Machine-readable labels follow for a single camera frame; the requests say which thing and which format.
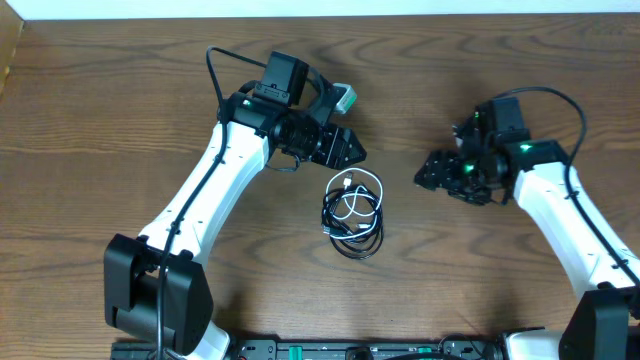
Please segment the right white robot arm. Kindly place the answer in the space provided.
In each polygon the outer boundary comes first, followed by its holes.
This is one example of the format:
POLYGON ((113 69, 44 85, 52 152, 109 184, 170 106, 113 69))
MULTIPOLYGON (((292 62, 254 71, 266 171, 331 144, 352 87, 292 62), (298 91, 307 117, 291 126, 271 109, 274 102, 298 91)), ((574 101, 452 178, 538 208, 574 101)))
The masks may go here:
POLYGON ((534 139, 516 97, 501 94, 453 130, 456 150, 429 154, 415 184, 476 206, 502 192, 538 226, 578 299, 562 332, 544 328, 502 336, 505 359, 636 359, 639 258, 582 186, 573 161, 552 139, 534 139))

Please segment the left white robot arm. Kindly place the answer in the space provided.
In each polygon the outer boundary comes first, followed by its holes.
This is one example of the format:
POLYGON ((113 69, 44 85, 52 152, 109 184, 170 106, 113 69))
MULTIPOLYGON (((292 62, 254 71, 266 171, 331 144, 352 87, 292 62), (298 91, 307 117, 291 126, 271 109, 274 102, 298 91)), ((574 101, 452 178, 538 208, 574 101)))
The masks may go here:
POLYGON ((275 152, 342 170, 364 160, 354 132, 332 123, 356 100, 308 63, 273 52, 262 77, 220 95, 201 159, 164 210, 136 237, 104 253, 106 323, 134 337, 116 359, 221 359, 230 336, 212 319, 205 275, 214 242, 238 198, 275 152))

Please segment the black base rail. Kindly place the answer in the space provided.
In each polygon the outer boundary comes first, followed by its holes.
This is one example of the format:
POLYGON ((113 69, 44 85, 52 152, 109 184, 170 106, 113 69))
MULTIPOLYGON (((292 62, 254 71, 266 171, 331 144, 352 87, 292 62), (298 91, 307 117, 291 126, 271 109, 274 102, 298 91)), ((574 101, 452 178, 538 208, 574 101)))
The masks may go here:
POLYGON ((427 359, 504 359, 491 342, 449 339, 427 343, 320 343, 243 340, 232 344, 224 360, 394 359, 426 354, 427 359))

